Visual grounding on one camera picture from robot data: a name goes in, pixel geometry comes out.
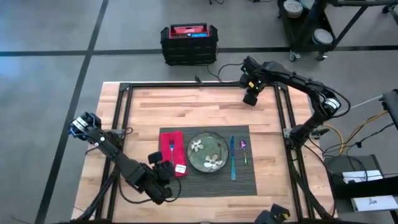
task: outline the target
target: knife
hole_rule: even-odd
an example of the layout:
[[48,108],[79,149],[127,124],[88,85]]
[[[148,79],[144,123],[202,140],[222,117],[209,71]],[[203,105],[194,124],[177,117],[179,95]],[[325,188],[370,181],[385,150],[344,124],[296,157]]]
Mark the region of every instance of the knife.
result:
[[234,151],[234,136],[231,137],[231,140],[229,141],[229,145],[231,148],[231,180],[236,180],[236,174],[235,174],[235,151]]

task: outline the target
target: plate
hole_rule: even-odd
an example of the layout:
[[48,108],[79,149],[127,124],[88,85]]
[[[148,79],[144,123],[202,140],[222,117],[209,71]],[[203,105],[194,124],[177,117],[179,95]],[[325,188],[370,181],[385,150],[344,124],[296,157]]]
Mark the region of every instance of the plate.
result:
[[217,133],[198,134],[188,144],[188,160],[202,172],[218,171],[226,164],[228,155],[228,144]]

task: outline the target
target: gray floor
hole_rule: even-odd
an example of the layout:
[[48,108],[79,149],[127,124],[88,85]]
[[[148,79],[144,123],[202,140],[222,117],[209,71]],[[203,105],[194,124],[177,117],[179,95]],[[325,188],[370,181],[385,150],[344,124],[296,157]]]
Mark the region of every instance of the gray floor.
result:
[[[0,0],[0,51],[85,50],[101,1]],[[358,8],[329,7],[327,14],[339,32]],[[340,45],[397,45],[398,27],[380,7],[369,8]],[[220,47],[288,46],[275,2],[253,4],[226,0],[212,6],[207,0],[110,0],[95,49],[159,49],[159,32],[173,23],[207,22],[219,29]],[[299,74],[339,90],[358,104],[397,88],[397,51],[330,52],[317,62],[312,54],[290,63],[287,53],[219,54],[214,71],[228,62],[252,55],[275,60]],[[0,222],[12,217],[34,221],[52,159],[84,56],[0,57]],[[212,80],[200,67],[169,67],[161,55],[95,56],[91,59],[77,114],[94,111],[104,81]],[[221,74],[239,78],[237,67]],[[364,119],[378,113],[377,101],[332,120],[345,136]],[[369,125],[358,139],[391,122],[388,116]],[[390,128],[353,149],[352,155],[375,154],[385,173],[397,172],[397,130]],[[332,134],[322,147],[335,144]],[[46,223],[70,218],[83,167],[85,143],[69,139]],[[392,223],[385,213],[342,213],[346,220]]]

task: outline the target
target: placemat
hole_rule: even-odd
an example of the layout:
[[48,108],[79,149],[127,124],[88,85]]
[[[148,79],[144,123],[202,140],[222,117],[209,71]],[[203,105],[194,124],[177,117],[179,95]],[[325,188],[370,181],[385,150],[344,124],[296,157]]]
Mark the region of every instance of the placemat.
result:
[[[203,173],[196,170],[187,160],[188,175],[180,178],[182,191],[180,197],[224,197],[257,195],[256,178],[254,176],[253,156],[249,135],[249,126],[212,126],[212,127],[184,127],[161,128],[160,133],[182,131],[184,148],[197,134],[213,132],[219,134],[229,145],[231,136],[234,136],[236,180],[231,180],[231,158],[228,158],[224,167],[214,173]],[[244,165],[244,155],[240,148],[240,140],[246,141],[246,157],[248,166]],[[172,180],[170,187],[173,194],[178,192],[178,183]]]

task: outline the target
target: toolbox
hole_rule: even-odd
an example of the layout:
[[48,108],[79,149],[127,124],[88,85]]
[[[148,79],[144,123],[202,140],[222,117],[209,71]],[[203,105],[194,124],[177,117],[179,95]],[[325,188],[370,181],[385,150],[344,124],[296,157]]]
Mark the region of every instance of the toolbox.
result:
[[175,24],[160,33],[168,65],[208,65],[216,61],[217,29],[205,23]]

